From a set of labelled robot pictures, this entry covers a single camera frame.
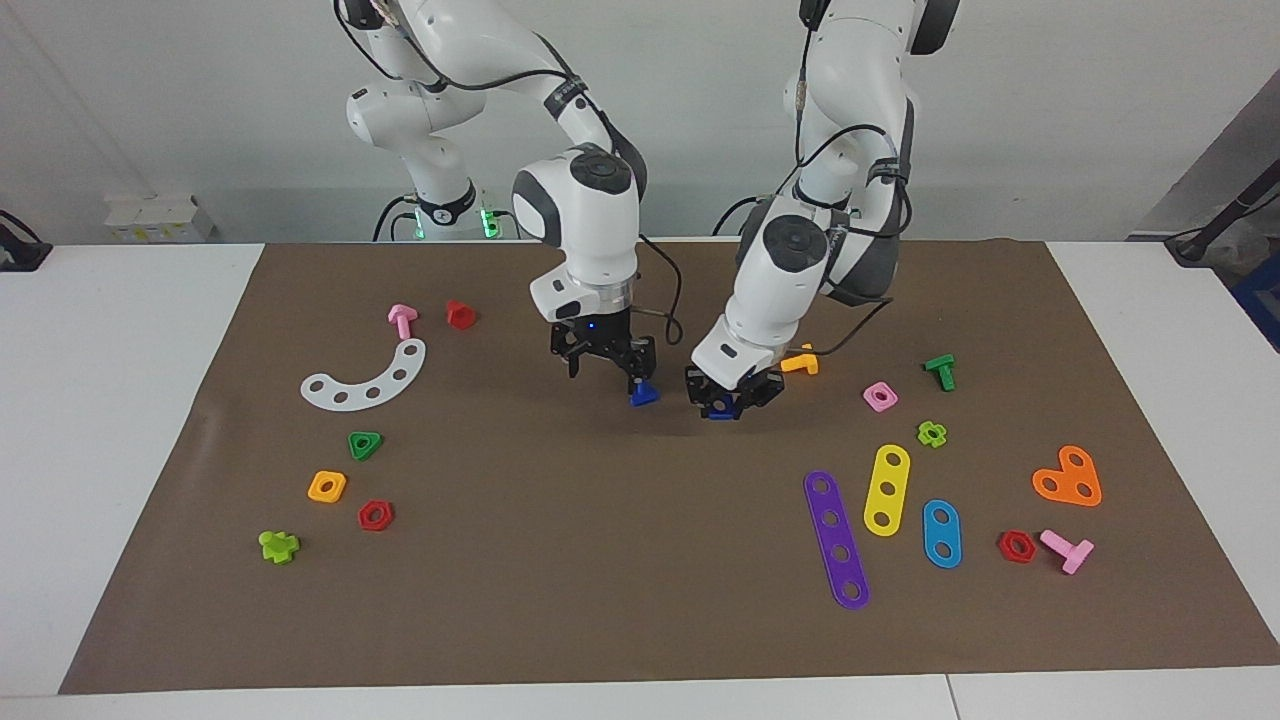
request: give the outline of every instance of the yellow oblong piece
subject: yellow oblong piece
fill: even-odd
[[[911,456],[896,445],[881,446],[872,468],[872,486],[867,491],[863,524],[873,534],[891,537],[902,524],[902,505],[906,502],[906,477],[911,471]]]

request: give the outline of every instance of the lime green flower-shaped nut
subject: lime green flower-shaped nut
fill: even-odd
[[[262,560],[270,560],[276,565],[293,561],[293,553],[298,551],[297,536],[288,533],[273,533],[266,530],[257,536],[257,544],[262,546]]]
[[[933,420],[920,423],[919,430],[919,434],[915,437],[920,441],[920,445],[938,448],[947,443],[947,429]]]

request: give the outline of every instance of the red nut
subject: red nut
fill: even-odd
[[[1011,562],[1030,562],[1036,557],[1036,543],[1021,530],[1006,530],[1000,536],[1000,553]]]
[[[392,503],[385,500],[370,500],[360,509],[360,527],[371,530],[380,532],[385,530],[387,525],[392,524],[396,519],[396,512],[392,510]]]
[[[476,311],[466,302],[451,300],[444,304],[444,319],[460,331],[476,324]]]

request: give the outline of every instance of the purple bar with holes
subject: purple bar with holes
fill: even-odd
[[[809,500],[813,529],[822,547],[822,562],[827,566],[831,594],[841,607],[858,610],[872,600],[863,561],[854,544],[854,532],[840,500],[840,487],[831,474],[814,470],[804,479],[804,493]]]

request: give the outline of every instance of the white curved piece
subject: white curved piece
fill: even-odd
[[[302,397],[321,410],[355,413],[376,407],[396,397],[413,382],[426,360],[426,343],[411,337],[396,346],[396,357],[383,374],[360,383],[347,384],[325,373],[302,380]]]

